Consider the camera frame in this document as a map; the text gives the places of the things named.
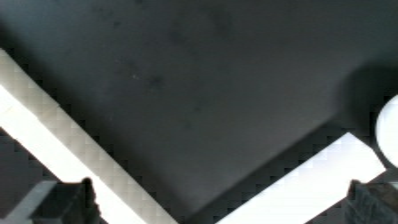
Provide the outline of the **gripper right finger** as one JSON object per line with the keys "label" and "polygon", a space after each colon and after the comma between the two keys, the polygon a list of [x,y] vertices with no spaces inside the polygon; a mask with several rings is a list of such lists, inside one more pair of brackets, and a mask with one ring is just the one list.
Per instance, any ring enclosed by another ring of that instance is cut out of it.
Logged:
{"label": "gripper right finger", "polygon": [[344,224],[398,224],[398,189],[389,183],[350,183]]}

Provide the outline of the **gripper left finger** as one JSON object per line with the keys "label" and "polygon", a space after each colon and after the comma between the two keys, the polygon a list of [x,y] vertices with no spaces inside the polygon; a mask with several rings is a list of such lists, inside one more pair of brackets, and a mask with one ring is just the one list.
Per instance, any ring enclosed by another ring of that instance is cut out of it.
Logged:
{"label": "gripper left finger", "polygon": [[0,224],[101,224],[92,181],[41,181]]}

